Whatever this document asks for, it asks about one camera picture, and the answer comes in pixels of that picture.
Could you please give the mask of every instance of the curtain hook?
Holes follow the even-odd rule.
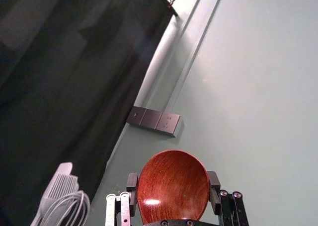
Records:
[[[170,0],[169,5],[168,5],[168,8],[171,8],[171,7],[172,7],[174,1],[176,1],[176,0]]]

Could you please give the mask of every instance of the wall socket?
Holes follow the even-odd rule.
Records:
[[[127,123],[176,137],[182,120],[180,115],[134,106],[127,118]]]

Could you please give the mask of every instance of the screw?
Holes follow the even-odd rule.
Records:
[[[240,197],[242,197],[242,194],[239,193],[239,192],[235,192],[235,193],[234,193],[234,197],[235,197],[235,198],[240,198]]]
[[[187,221],[187,225],[188,225],[188,226],[193,226],[193,221],[192,221],[192,220],[188,220],[188,221]]]
[[[226,191],[224,191],[224,190],[221,190],[221,191],[220,191],[220,195],[222,195],[222,196],[227,196],[228,193],[227,193]]]
[[[161,226],[167,226],[168,225],[168,222],[166,221],[166,220],[164,220],[164,221],[161,221]]]

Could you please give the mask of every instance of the dark fabric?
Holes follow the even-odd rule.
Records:
[[[21,226],[61,162],[93,199],[172,12],[166,0],[0,5],[0,225]]]

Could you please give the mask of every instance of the black metal bracket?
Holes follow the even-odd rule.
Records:
[[[214,171],[207,171],[210,179],[210,197],[213,213],[219,217],[218,226],[248,226],[243,203],[243,195],[238,191],[229,194],[221,190],[221,184]],[[120,196],[114,194],[106,197],[105,226],[117,226],[117,215],[121,213],[121,226],[131,226],[130,216],[134,216],[137,205],[138,174],[128,175],[126,192]],[[144,226],[217,226],[195,220],[162,220]]]

